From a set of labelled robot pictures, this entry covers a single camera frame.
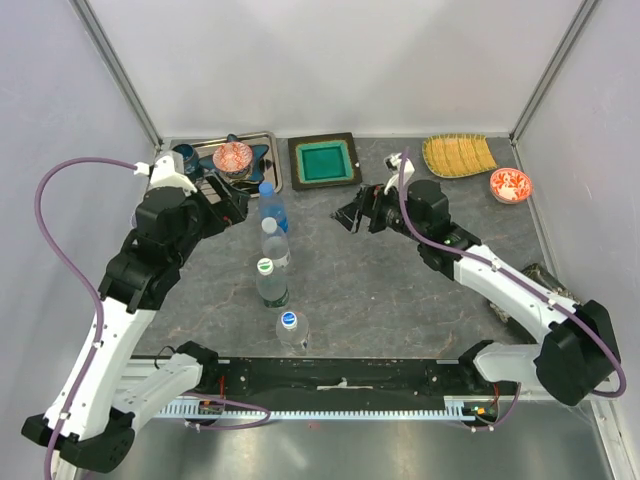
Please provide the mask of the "blue label plastic bottle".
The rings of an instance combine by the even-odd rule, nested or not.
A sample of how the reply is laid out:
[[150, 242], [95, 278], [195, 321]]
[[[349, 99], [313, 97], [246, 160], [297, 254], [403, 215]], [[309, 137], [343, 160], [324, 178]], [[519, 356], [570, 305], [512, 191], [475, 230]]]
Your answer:
[[279, 227], [285, 232], [288, 232], [289, 223], [286, 213], [285, 205], [282, 198], [275, 192], [269, 197], [264, 197], [259, 194], [259, 214], [261, 219], [266, 217], [273, 217]]

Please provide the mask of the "white cap clear bottle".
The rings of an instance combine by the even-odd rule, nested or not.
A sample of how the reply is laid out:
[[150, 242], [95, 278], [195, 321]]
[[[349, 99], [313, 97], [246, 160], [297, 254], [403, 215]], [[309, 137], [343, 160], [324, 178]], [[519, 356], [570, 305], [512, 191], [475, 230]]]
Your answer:
[[264, 256], [271, 259], [276, 268], [286, 270], [291, 261], [289, 243], [285, 232], [278, 227], [274, 234], [266, 234], [261, 227], [261, 244]]

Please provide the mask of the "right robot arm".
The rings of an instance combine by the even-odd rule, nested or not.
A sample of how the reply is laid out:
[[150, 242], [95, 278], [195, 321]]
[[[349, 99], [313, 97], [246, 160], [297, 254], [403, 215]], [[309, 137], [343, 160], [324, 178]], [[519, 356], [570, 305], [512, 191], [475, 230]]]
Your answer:
[[567, 406], [575, 406], [621, 368], [608, 310], [590, 300], [580, 304], [545, 288], [499, 259], [491, 249], [452, 221], [449, 201], [438, 183], [417, 180], [401, 193], [394, 186], [363, 186], [354, 200], [332, 213], [348, 231], [391, 229], [418, 243], [423, 262], [482, 295], [504, 311], [531, 341], [503, 345], [484, 341], [458, 368], [467, 392], [483, 392], [508, 381], [540, 386]]

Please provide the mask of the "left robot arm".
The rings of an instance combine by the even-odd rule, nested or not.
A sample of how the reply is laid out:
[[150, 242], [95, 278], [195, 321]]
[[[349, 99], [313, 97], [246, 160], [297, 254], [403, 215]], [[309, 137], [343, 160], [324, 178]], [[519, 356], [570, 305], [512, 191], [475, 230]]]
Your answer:
[[95, 318], [68, 380], [45, 413], [23, 424], [23, 436], [45, 447], [48, 457], [109, 473], [141, 428], [176, 397], [218, 385], [217, 353], [189, 341], [136, 387], [116, 392], [135, 346], [196, 245], [247, 217], [248, 194], [217, 176], [208, 182], [215, 203], [193, 185], [160, 186], [137, 206], [135, 228], [93, 294]]

